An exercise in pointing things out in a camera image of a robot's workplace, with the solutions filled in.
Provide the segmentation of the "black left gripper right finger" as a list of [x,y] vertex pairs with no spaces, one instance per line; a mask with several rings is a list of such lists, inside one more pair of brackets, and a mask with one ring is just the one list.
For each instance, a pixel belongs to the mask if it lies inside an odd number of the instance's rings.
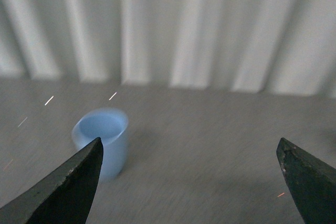
[[335,168],[285,138],[276,155],[304,223],[335,223]]

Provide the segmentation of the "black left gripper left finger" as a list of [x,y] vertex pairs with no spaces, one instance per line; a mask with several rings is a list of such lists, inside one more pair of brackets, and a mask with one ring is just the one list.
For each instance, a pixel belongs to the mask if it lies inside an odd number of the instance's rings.
[[98,137],[1,208],[1,223],[86,223],[103,159]]

